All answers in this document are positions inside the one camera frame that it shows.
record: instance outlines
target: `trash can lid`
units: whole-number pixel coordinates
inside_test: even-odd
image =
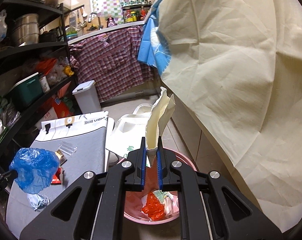
[[[84,82],[84,83],[78,85],[78,86],[72,91],[72,94],[75,95],[75,94],[78,94],[78,93],[87,91],[87,90],[89,90],[92,86],[94,86],[94,84],[95,84],[95,81],[94,81],[94,80],[91,80],[91,81],[88,81],[88,82]]]

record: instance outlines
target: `face mask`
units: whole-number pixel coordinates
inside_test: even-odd
[[[48,197],[45,195],[27,194],[26,196],[34,210],[45,208],[50,203]]]

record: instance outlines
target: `blue plastic bag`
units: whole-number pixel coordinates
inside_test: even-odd
[[[21,148],[12,160],[9,170],[16,170],[14,180],[25,193],[38,194],[51,184],[60,165],[54,152],[37,148]]]

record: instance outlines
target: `jar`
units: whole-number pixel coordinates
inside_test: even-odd
[[[50,91],[50,86],[49,86],[49,83],[46,80],[46,76],[43,73],[40,74],[39,81],[40,81],[43,93],[49,92]]]

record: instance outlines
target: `paper bag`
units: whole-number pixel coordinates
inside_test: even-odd
[[[153,104],[151,116],[146,126],[147,156],[151,165],[158,147],[158,138],[162,136],[175,107],[174,96],[167,96],[167,89],[161,87],[160,98]]]

